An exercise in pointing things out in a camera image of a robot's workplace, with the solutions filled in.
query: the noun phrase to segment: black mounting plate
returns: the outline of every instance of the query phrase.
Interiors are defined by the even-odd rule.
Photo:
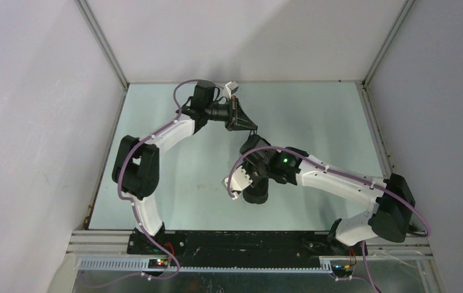
[[[338,255],[327,242],[327,234],[314,231],[161,230],[154,238],[168,250],[166,243],[170,242],[186,267],[312,268],[320,266],[319,256]],[[137,229],[131,241],[127,254],[164,254]],[[353,249],[361,255],[359,244]]]

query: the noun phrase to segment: metal corner post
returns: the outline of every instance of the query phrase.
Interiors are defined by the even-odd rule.
[[[404,2],[401,10],[399,11],[399,14],[397,15],[397,18],[393,22],[392,28],[390,29],[388,35],[384,39],[384,42],[382,43],[382,46],[379,49],[379,52],[377,52],[376,58],[373,60],[372,64],[370,65],[370,68],[368,69],[368,72],[366,73],[365,79],[363,80],[363,84],[365,86],[370,84],[370,82],[374,78],[379,64],[381,64],[381,61],[383,60],[384,56],[386,55],[386,52],[393,43],[395,36],[397,36],[397,33],[403,26],[404,21],[406,20],[408,14],[415,5],[416,1],[417,0],[406,0]]]
[[[374,107],[363,83],[356,82],[356,86],[359,98],[361,99],[363,111],[365,112],[368,129],[370,130],[370,135],[372,136],[372,141],[377,152],[377,159],[381,166],[382,176],[384,178],[389,178],[390,174],[393,172],[393,164],[390,160],[390,152],[386,147],[387,145],[384,140],[384,136],[382,135],[381,127],[377,122]]]
[[[115,133],[117,132],[118,122],[120,121],[120,116],[122,115],[123,103],[125,102],[125,97],[127,96],[127,89],[122,91],[122,97],[120,99],[120,104],[118,105],[117,116],[113,122],[113,127],[111,129],[111,134],[109,137],[108,145],[106,146],[106,152],[104,154],[104,161],[98,171],[98,183],[95,189],[93,190],[93,194],[91,196],[91,200],[89,201],[89,205],[86,211],[86,216],[84,217],[84,221],[82,221],[82,228],[89,229],[89,223],[91,221],[91,216],[93,214],[93,207],[95,206],[95,201],[97,200],[98,190],[100,189],[100,184],[102,183],[102,176],[104,175],[104,170],[106,169],[106,165],[108,163],[109,152],[111,151],[111,145],[113,144],[113,140],[115,139]]]
[[[75,230],[71,234],[66,254],[82,258],[158,258],[164,255],[128,255],[127,247],[131,230]],[[381,238],[366,241],[367,259],[374,260],[432,260],[428,240],[409,236],[403,243],[393,243]],[[348,256],[320,256],[323,261],[344,261]]]
[[[111,49],[111,46],[109,46],[109,42],[104,36],[104,33],[102,32],[102,28],[100,28],[97,18],[95,18],[95,15],[93,14],[93,10],[89,6],[88,1],[87,0],[75,0],[75,2],[77,3],[77,6],[79,7],[79,10],[81,11],[84,19],[86,19],[87,25],[89,26],[90,30],[93,32],[93,36],[97,40],[97,43],[100,45],[100,49],[106,56],[109,64],[111,65],[111,68],[113,69],[120,83],[122,84],[123,89],[127,90],[129,88],[129,81],[127,80],[127,78],[125,78],[122,68],[120,67],[120,64],[118,63],[118,60],[116,59],[116,56],[113,53],[113,50]]]

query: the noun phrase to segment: red wire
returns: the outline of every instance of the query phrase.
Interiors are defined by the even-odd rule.
[[[350,248],[350,252],[354,255],[354,260],[355,260],[355,261],[354,261],[354,264],[351,264],[351,265],[352,265],[352,266],[355,266],[355,265],[357,264],[357,258],[356,258],[356,256],[355,256],[355,251],[354,251],[354,249]]]
[[[175,255],[174,254],[174,246],[172,246],[172,243],[170,242],[165,242],[165,245],[168,245],[170,247],[170,251],[172,252],[172,255]]]

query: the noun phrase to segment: enclosure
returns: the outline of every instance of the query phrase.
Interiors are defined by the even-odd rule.
[[[427,238],[366,242],[382,292],[463,291],[463,4],[458,1],[27,1],[0,4],[0,292],[373,292],[310,269],[190,267],[139,276],[137,226],[112,170],[121,139],[177,109],[176,85],[237,81],[271,144],[368,176],[406,177]],[[194,83],[182,86],[183,104]],[[363,207],[269,185],[264,204],[222,181],[249,133],[209,121],[161,155],[167,230],[314,231]],[[424,229],[414,217],[413,226]],[[358,256],[355,277],[367,277]],[[105,284],[138,272],[102,288]]]

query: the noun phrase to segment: aluminum frame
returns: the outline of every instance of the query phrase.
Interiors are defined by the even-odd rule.
[[[381,61],[383,60],[384,56],[386,55],[386,52],[393,43],[395,37],[397,36],[397,33],[403,26],[404,21],[406,20],[408,14],[412,10],[416,1],[417,0],[406,0],[404,2],[401,10],[399,11],[399,14],[397,15],[397,18],[395,18],[395,21],[393,22],[392,28],[388,32],[388,35],[384,39],[384,42],[382,42],[381,48],[377,52],[376,58],[372,61],[372,64],[370,65],[370,68],[366,73],[365,79],[363,80],[363,84],[368,86],[372,81],[375,73],[377,72],[379,64],[381,64]]]
[[[97,194],[98,190],[100,189],[100,184],[102,183],[102,176],[104,175],[104,170],[106,169],[106,165],[108,164],[108,157],[109,157],[109,152],[111,151],[111,145],[113,144],[113,140],[115,139],[115,133],[117,131],[117,126],[118,126],[118,121],[120,121],[120,116],[122,115],[122,108],[123,104],[125,103],[125,97],[127,96],[127,90],[123,90],[122,92],[122,97],[120,98],[120,104],[118,105],[118,111],[117,111],[117,116],[115,117],[115,121],[113,122],[113,127],[111,129],[111,136],[110,140],[108,141],[108,145],[106,146],[106,152],[104,155],[104,163],[100,167],[100,170],[98,171],[98,183],[93,190],[93,194],[91,196],[91,199],[89,201],[88,208],[86,210],[86,216],[84,217],[84,220],[82,221],[82,229],[87,229],[89,226],[89,221],[91,220],[91,215],[93,214],[93,207],[95,206],[95,201],[97,200]]]
[[[118,63],[115,53],[111,49],[111,46],[109,46],[109,42],[106,39],[106,36],[102,32],[102,28],[100,28],[97,18],[95,17],[95,14],[93,14],[91,6],[89,6],[87,0],[75,0],[75,2],[77,3],[77,6],[79,7],[79,10],[82,13],[84,19],[86,20],[89,29],[93,33],[93,36],[97,40],[102,53],[104,56],[106,56],[111,68],[122,84],[123,89],[127,90],[129,88],[129,82],[127,81],[127,78],[125,77],[125,74],[123,73],[123,70]]]
[[[125,74],[118,64],[117,58],[114,55],[114,52],[111,49],[106,37],[103,34],[100,25],[98,24],[95,15],[93,14],[92,9],[89,6],[88,0],[75,0],[79,10],[81,11],[83,17],[86,19],[87,25],[90,27],[90,30],[93,32],[93,36],[97,40],[102,52],[106,56],[108,62],[110,63],[113,71],[118,77],[120,83],[122,84],[124,91],[122,95],[122,102],[119,107],[118,117],[115,120],[114,127],[112,129],[112,134],[116,130],[120,114],[122,113],[122,106],[125,100],[126,91],[129,87],[129,82],[127,81]],[[397,16],[395,22],[392,25],[386,39],[384,40],[380,50],[377,53],[376,58],[372,62],[370,69],[368,70],[363,81],[357,81],[356,86],[359,93],[359,97],[363,106],[363,111],[365,112],[366,120],[370,129],[372,140],[377,151],[377,157],[379,159],[379,164],[383,172],[384,177],[388,177],[392,170],[393,164],[391,162],[390,153],[386,147],[384,136],[381,131],[381,127],[377,122],[373,105],[370,101],[370,97],[367,92],[367,88],[372,81],[373,76],[377,72],[377,68],[384,58],[388,48],[393,43],[395,36],[403,25],[405,19],[407,18],[409,12],[414,6],[416,0],[406,0],[399,15]],[[98,187],[95,189],[93,195],[93,203],[95,201],[95,195],[98,190]],[[85,223],[90,218],[90,213],[92,208],[88,210],[88,215],[85,219]],[[89,230],[75,230],[73,231],[70,243],[67,247],[66,256],[65,256],[65,265],[62,267],[65,270],[68,270],[68,280],[75,281],[75,275],[79,269],[82,261],[89,259],[111,259],[112,261],[118,261],[121,259],[121,262],[129,262],[129,259],[144,259],[144,258],[157,258],[162,257],[161,255],[127,255],[126,249],[128,244],[128,238],[131,234],[131,231],[112,231],[112,230],[98,230],[98,231],[89,231]],[[385,241],[380,238],[370,239],[366,242],[368,249],[367,260],[416,260],[417,269],[421,272],[421,279],[423,281],[423,286],[425,292],[445,292],[442,282],[439,277],[439,273],[436,269],[434,263],[434,258],[429,247],[427,239],[420,237],[407,237],[406,241],[402,244],[396,244],[392,242]],[[345,256],[320,256],[320,261],[325,264],[330,264],[331,261],[344,261],[348,258]],[[208,268],[182,268],[181,271],[194,272],[201,271],[207,272]],[[219,272],[226,272],[227,270],[219,269]],[[299,270],[290,270],[290,272],[298,272]],[[313,272],[309,270],[301,270],[302,272]],[[49,292],[53,292],[54,287],[51,286]]]

